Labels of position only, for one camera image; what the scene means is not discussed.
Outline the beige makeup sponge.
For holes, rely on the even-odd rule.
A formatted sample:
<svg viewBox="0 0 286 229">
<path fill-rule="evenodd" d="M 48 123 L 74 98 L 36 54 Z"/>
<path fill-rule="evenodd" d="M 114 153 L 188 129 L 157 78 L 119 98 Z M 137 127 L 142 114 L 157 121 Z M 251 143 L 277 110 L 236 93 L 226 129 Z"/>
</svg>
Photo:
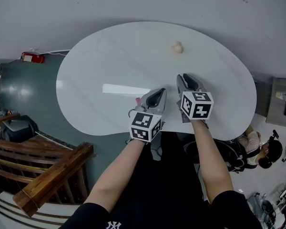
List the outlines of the beige makeup sponge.
<svg viewBox="0 0 286 229">
<path fill-rule="evenodd" d="M 181 44 L 181 42 L 177 41 L 173 46 L 171 46 L 172 49 L 174 50 L 175 53 L 178 53 L 178 54 L 182 54 L 183 51 L 184 51 L 184 48 Z"/>
</svg>

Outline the brown wooden stair railing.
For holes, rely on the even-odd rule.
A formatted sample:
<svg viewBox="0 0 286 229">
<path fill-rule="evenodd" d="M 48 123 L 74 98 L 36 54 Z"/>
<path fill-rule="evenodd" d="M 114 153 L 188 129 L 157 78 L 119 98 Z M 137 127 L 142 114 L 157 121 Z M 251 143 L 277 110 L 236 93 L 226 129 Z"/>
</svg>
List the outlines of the brown wooden stair railing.
<svg viewBox="0 0 286 229">
<path fill-rule="evenodd" d="M 18 116 L 1 116 L 0 124 Z M 0 193 L 11 193 L 29 217 L 47 202 L 81 204 L 89 193 L 85 162 L 94 155 L 90 143 L 73 146 L 40 130 L 22 143 L 0 138 Z"/>
</svg>

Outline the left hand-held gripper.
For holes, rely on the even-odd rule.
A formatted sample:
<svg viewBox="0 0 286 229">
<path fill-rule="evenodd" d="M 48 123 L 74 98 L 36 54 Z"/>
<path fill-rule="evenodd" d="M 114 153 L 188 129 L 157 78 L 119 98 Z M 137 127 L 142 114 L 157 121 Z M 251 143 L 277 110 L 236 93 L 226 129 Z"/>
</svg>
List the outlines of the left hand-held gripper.
<svg viewBox="0 0 286 229">
<path fill-rule="evenodd" d="M 163 126 L 163 113 L 167 99 L 166 89 L 155 89 L 141 97 L 140 104 L 129 111 L 131 139 L 150 143 Z"/>
</svg>

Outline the black round stool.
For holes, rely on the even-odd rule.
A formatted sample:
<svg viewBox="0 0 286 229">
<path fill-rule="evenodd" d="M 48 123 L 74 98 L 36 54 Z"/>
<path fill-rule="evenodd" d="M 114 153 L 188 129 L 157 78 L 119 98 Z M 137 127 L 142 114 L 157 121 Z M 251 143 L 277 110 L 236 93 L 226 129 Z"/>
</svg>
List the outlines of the black round stool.
<svg viewBox="0 0 286 229">
<path fill-rule="evenodd" d="M 184 150 L 194 164 L 200 163 L 196 141 L 185 144 Z"/>
</svg>

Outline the grey wooden shelf unit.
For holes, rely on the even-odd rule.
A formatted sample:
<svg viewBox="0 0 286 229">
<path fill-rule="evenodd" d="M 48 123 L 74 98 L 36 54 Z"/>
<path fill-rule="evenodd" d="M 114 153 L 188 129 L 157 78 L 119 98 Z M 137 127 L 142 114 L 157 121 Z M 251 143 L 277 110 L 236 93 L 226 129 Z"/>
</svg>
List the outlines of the grey wooden shelf unit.
<svg viewBox="0 0 286 229">
<path fill-rule="evenodd" d="M 255 113 L 269 124 L 286 127 L 286 78 L 272 77 L 268 82 L 254 79 L 256 87 Z"/>
</svg>

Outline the black wheeled bin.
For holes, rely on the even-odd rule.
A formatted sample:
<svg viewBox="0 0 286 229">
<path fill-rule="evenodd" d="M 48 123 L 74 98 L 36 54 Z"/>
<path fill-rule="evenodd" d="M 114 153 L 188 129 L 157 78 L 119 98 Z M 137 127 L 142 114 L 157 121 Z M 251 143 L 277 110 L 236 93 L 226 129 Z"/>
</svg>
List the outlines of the black wheeled bin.
<svg viewBox="0 0 286 229">
<path fill-rule="evenodd" d="M 1 140 L 22 143 L 36 135 L 37 124 L 27 115 L 5 120 L 0 124 Z"/>
</svg>

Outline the person's black t-shirt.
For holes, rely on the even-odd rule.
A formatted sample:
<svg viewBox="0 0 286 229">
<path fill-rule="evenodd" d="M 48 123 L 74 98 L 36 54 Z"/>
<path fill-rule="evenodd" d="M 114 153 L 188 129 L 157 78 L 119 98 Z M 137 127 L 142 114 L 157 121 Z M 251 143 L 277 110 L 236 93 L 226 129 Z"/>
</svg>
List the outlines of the person's black t-shirt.
<svg viewBox="0 0 286 229">
<path fill-rule="evenodd" d="M 211 205 L 194 191 L 160 194 L 127 191 L 112 212 L 95 203 L 79 206 L 59 229 L 262 229 L 244 195 L 224 191 Z"/>
</svg>

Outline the person's black trousers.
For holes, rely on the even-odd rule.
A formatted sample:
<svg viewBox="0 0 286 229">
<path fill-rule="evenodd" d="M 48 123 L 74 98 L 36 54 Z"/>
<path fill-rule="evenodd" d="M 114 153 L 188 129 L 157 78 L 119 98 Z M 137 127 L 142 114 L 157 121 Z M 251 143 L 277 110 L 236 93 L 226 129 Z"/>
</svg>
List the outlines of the person's black trousers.
<svg viewBox="0 0 286 229">
<path fill-rule="evenodd" d="M 195 164 L 184 150 L 185 144 L 196 141 L 194 135 L 187 135 L 184 139 L 180 140 L 176 132 L 161 131 L 159 136 L 160 148 L 162 150 L 160 161 L 153 159 L 150 143 L 144 146 L 140 155 L 140 161 L 147 165 L 159 165 L 165 172 L 168 172 L 169 178 L 175 176 L 191 183 L 194 180 L 199 180 Z"/>
</svg>

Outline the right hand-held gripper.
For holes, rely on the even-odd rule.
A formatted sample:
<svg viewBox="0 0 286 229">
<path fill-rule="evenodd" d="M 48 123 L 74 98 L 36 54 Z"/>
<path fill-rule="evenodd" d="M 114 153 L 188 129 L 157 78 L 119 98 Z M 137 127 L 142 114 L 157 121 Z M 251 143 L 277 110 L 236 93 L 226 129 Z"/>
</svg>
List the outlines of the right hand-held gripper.
<svg viewBox="0 0 286 229">
<path fill-rule="evenodd" d="M 201 81 L 192 75 L 178 74 L 176 78 L 177 91 L 180 101 L 177 105 L 181 111 L 183 123 L 191 120 L 208 120 L 214 105 L 214 100 L 210 92 L 206 89 Z"/>
</svg>

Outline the red fire extinguisher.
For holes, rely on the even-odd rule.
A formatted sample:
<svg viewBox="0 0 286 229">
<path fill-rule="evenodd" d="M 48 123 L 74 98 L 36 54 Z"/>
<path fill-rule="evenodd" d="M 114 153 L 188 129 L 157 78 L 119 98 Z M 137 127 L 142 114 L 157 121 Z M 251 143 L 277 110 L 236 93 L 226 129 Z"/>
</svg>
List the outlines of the red fire extinguisher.
<svg viewBox="0 0 286 229">
<path fill-rule="evenodd" d="M 20 60 L 22 62 L 31 62 L 31 63 L 42 64 L 45 61 L 45 57 L 42 54 L 24 52 L 24 53 L 22 53 Z"/>
</svg>

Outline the person's right forearm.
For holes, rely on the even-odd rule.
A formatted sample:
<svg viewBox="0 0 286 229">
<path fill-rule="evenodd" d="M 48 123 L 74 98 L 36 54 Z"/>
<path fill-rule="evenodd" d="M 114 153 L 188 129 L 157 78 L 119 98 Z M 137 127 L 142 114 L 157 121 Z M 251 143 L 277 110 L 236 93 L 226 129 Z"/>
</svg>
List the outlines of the person's right forearm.
<svg viewBox="0 0 286 229">
<path fill-rule="evenodd" d="M 191 123 L 196 139 L 202 178 L 207 197 L 212 203 L 219 194 L 234 189 L 231 176 L 204 122 L 192 120 Z"/>
</svg>

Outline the white kidney-shaped table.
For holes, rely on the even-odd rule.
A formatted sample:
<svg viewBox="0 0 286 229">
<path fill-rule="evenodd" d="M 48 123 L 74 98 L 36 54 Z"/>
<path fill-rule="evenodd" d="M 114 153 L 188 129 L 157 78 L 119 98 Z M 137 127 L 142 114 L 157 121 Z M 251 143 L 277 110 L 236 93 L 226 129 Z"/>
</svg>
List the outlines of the white kidney-shaped table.
<svg viewBox="0 0 286 229">
<path fill-rule="evenodd" d="M 171 46 L 181 42 L 184 51 Z M 136 98 L 165 88 L 163 130 L 192 133 L 177 106 L 178 74 L 187 73 L 212 94 L 207 120 L 213 138 L 230 140 L 250 125 L 256 108 L 255 83 L 245 65 L 216 40 L 164 22 L 132 22 L 98 31 L 76 44 L 63 59 L 56 81 L 61 112 L 88 135 L 129 132 L 128 113 Z"/>
</svg>

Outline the black backpack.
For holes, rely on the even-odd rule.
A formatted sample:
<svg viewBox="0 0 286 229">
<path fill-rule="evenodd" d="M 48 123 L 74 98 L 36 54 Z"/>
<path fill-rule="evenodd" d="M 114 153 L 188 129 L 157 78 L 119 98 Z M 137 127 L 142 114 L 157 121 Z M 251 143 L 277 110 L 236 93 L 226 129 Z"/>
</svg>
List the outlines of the black backpack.
<svg viewBox="0 0 286 229">
<path fill-rule="evenodd" d="M 230 141 L 217 140 L 218 150 L 230 172 L 243 172 L 247 164 L 245 148 L 237 139 Z"/>
</svg>

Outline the person's left forearm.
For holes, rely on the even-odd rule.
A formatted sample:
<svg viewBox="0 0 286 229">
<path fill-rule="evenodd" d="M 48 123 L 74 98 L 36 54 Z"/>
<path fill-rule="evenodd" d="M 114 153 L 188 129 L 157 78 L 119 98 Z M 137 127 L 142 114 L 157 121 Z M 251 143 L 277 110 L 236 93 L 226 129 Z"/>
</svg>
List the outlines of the person's left forearm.
<svg viewBox="0 0 286 229">
<path fill-rule="evenodd" d="M 130 141 L 98 178 L 85 203 L 100 205 L 111 212 L 128 185 L 144 146 L 140 140 Z"/>
</svg>

